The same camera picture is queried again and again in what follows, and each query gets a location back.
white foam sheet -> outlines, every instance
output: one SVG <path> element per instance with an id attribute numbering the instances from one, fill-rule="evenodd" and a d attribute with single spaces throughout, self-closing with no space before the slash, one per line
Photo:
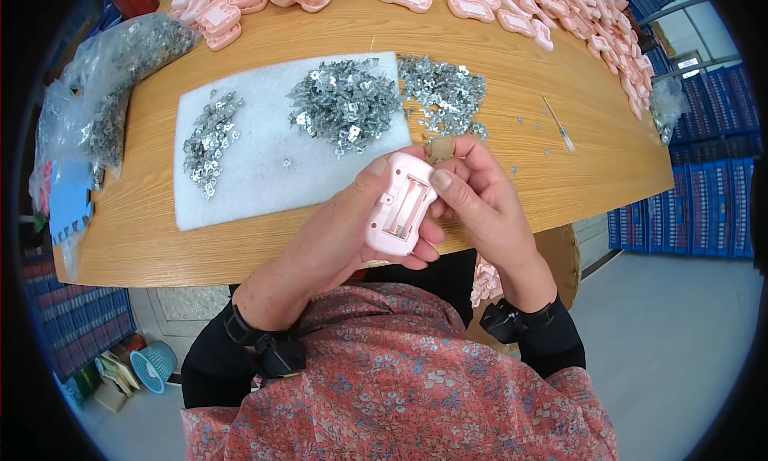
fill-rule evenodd
<path id="1" fill-rule="evenodd" d="M 378 67 L 370 69 L 372 74 L 398 79 L 394 52 L 343 54 L 240 72 L 183 94 L 174 140 L 174 206 L 179 229 L 188 231 L 321 203 L 348 186 L 374 158 L 409 146 L 411 138 L 402 110 L 395 111 L 390 129 L 364 154 L 352 152 L 338 160 L 333 144 L 310 138 L 297 126 L 290 127 L 292 108 L 286 95 L 310 70 L 322 61 L 371 57 L 379 58 Z M 212 89 L 218 90 L 213 99 Z M 233 117 L 233 130 L 240 132 L 240 138 L 224 150 L 216 195 L 205 200 L 182 169 L 184 140 L 191 136 L 203 106 L 231 91 L 245 101 Z M 291 159 L 288 168 L 283 167 L 286 158 Z"/>

person's left hand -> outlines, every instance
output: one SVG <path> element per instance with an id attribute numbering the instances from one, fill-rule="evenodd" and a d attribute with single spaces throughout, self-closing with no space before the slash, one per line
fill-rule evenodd
<path id="1" fill-rule="evenodd" d="M 400 150 L 424 159 L 422 146 Z M 442 242 L 442 229 L 425 218 L 413 252 L 384 255 L 363 244 L 368 216 L 389 185 L 391 154 L 373 160 L 346 189 L 315 208 L 274 263 L 260 268 L 232 297 L 250 326 L 282 331 L 300 316 L 310 298 L 346 281 L 367 261 L 389 261 L 413 270 L 439 257 L 432 246 Z"/>

wooden table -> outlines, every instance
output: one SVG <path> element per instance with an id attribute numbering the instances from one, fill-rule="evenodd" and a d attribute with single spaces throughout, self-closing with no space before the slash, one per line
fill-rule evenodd
<path id="1" fill-rule="evenodd" d="M 167 11 L 170 0 L 160 0 Z M 94 217 L 80 244 L 81 284 L 121 287 L 240 283 L 273 260 L 311 207 L 181 232 L 172 181 L 178 98 L 236 72 L 325 54 L 373 51 L 428 54 L 485 75 L 478 120 L 488 147 L 513 177 L 534 231 L 571 223 L 672 187 L 669 154 L 650 113 L 637 121 L 619 78 L 584 42 L 560 29 L 554 51 L 504 31 L 497 22 L 459 19 L 446 0 L 425 14 L 379 0 L 333 0 L 317 14 L 269 4 L 243 16 L 243 33 L 212 52 L 205 43 L 137 86 L 130 98 L 119 180 L 93 193 Z M 546 96 L 575 145 L 570 155 Z M 409 121 L 422 142 L 418 116 Z M 468 247 L 456 221 L 443 223 L 441 253 Z M 55 251 L 59 279 L 62 258 Z"/>

red floral fabric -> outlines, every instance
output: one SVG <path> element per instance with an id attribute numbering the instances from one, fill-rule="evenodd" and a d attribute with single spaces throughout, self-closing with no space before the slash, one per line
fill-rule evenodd
<path id="1" fill-rule="evenodd" d="M 615 459 L 581 368 L 542 379 L 468 341 L 445 301 L 342 286 L 302 318 L 306 369 L 239 408 L 182 409 L 188 459 Z"/>

black arm sleeve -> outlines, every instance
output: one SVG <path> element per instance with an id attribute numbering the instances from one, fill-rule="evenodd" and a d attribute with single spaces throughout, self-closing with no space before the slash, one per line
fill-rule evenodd
<path id="1" fill-rule="evenodd" d="M 232 341 L 219 313 L 200 332 L 181 367 L 184 407 L 238 407 L 259 367 Z"/>
<path id="2" fill-rule="evenodd" d="M 567 367 L 587 367 L 584 344 L 560 296 L 550 310 L 553 318 L 547 326 L 528 330 L 518 339 L 520 360 L 544 379 Z"/>

